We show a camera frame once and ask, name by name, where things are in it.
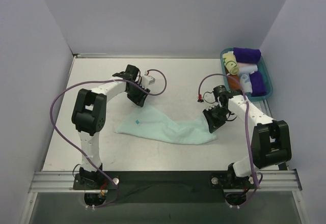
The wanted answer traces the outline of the light mint towel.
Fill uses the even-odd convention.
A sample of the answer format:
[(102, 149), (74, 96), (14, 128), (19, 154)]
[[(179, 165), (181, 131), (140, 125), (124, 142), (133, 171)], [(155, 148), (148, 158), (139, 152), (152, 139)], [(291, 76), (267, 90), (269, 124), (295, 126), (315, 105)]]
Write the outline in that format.
[(134, 109), (115, 133), (176, 145), (202, 145), (217, 139), (209, 132), (204, 116), (193, 121), (173, 121), (151, 105)]

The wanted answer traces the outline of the green and yellow patterned towel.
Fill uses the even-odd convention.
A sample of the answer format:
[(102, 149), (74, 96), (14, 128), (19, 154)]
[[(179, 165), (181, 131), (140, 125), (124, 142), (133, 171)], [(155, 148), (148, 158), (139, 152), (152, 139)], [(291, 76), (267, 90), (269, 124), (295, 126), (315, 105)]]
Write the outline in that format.
[(239, 73), (239, 66), (236, 61), (236, 57), (232, 52), (227, 52), (222, 55), (222, 60), (228, 73), (231, 75), (237, 75)]

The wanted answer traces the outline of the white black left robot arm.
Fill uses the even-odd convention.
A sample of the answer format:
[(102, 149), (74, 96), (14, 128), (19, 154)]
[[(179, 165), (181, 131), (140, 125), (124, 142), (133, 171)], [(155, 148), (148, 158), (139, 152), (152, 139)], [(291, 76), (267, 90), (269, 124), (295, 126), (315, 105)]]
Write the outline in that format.
[(81, 142), (82, 164), (79, 170), (81, 178), (91, 189), (99, 188), (104, 175), (99, 153), (99, 133), (106, 121), (106, 105), (114, 97), (126, 93), (127, 98), (139, 107), (144, 106), (145, 99), (150, 93), (148, 87), (155, 83), (149, 74), (139, 76), (139, 69), (127, 65), (125, 71), (115, 73), (108, 83), (87, 90), (79, 90), (72, 113), (72, 123)]

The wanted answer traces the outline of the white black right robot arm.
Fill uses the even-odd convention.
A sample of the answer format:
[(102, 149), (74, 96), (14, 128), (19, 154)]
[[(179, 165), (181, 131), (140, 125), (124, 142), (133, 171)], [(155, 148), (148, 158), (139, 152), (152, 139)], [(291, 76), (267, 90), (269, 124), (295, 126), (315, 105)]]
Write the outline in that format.
[(235, 114), (244, 122), (248, 141), (249, 155), (231, 164), (231, 172), (226, 175), (228, 186), (238, 188), (244, 177), (292, 158), (289, 126), (285, 121), (267, 116), (244, 97), (241, 90), (228, 91), (221, 85), (212, 93), (217, 105), (203, 110), (209, 132), (214, 133), (227, 122), (230, 114)]

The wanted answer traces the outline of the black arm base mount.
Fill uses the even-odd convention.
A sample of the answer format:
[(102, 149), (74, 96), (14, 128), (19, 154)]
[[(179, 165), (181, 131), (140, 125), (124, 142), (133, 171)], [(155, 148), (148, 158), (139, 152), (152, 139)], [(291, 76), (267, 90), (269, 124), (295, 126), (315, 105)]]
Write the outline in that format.
[(107, 172), (98, 182), (75, 175), (73, 190), (85, 191), (88, 205), (113, 204), (206, 204), (241, 205), (255, 185), (248, 177), (226, 171)]

